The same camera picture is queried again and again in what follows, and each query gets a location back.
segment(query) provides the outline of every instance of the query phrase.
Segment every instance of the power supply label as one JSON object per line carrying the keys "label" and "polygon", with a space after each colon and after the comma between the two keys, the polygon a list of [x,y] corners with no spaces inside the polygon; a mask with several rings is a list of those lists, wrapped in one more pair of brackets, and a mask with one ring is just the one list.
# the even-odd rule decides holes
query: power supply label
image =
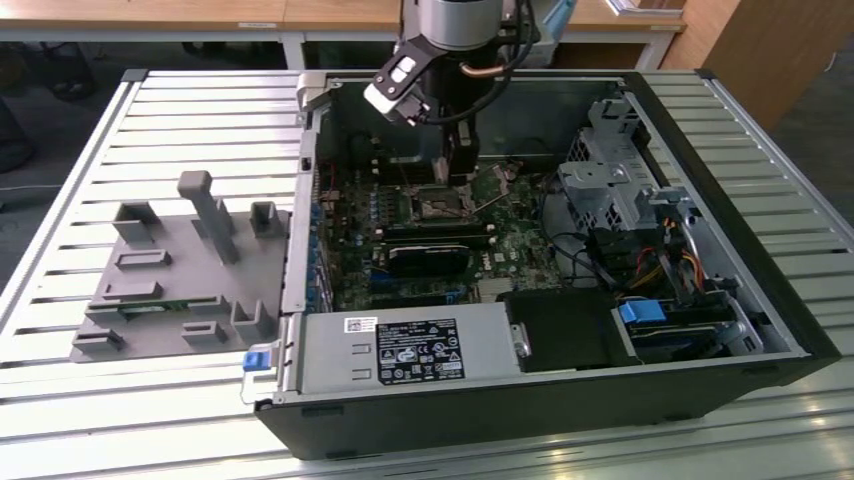
{"label": "power supply label", "polygon": [[377,323],[376,361],[383,385],[465,378],[456,319]]}

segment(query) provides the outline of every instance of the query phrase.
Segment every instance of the aluminum table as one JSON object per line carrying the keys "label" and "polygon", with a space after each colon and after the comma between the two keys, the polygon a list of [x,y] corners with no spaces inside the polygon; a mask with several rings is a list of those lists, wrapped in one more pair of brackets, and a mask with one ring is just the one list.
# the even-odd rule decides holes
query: aluminum table
{"label": "aluminum table", "polygon": [[150,199],[158,215],[185,214],[177,177],[206,169],[231,211],[265,199],[289,207],[297,74],[149,72],[120,84],[0,297],[0,479],[716,480],[851,473],[851,228],[716,81],[694,72],[645,78],[846,355],[812,376],[694,421],[303,462],[241,401],[241,353],[68,363],[116,240],[109,220],[120,201]]}

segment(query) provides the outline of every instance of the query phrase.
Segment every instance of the motherboard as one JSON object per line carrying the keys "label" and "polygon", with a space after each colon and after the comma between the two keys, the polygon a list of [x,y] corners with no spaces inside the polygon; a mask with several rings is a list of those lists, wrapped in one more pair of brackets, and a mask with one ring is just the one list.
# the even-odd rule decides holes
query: motherboard
{"label": "motherboard", "polygon": [[481,162],[460,187],[436,184],[431,165],[411,158],[328,173],[319,233],[335,311],[493,302],[561,285],[539,231],[544,175],[519,166]]}

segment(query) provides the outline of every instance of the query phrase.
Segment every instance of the circuit board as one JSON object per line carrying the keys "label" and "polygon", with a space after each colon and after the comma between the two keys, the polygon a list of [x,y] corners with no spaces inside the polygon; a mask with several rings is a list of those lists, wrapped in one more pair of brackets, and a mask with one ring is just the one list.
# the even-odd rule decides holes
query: circuit board
{"label": "circuit board", "polygon": [[[321,194],[335,311],[491,302],[507,291],[561,285],[539,232],[541,177],[515,175],[505,162],[479,167],[464,187],[381,185],[356,171],[340,189]],[[395,245],[383,233],[419,227],[488,232],[477,247],[459,247],[467,264],[452,275],[397,278],[389,272]],[[456,245],[440,238],[424,243]]]}

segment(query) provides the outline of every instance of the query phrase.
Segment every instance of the red wire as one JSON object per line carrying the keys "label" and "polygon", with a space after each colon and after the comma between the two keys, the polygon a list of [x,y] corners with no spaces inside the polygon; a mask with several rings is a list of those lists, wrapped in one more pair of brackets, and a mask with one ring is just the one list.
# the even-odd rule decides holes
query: red wire
{"label": "red wire", "polygon": [[652,247],[645,247],[643,250],[640,250],[640,253],[637,254],[637,268],[635,270],[635,276],[640,275],[640,267],[643,266],[640,264],[640,262],[643,261],[643,257],[645,256],[647,253],[652,252],[655,249]]}

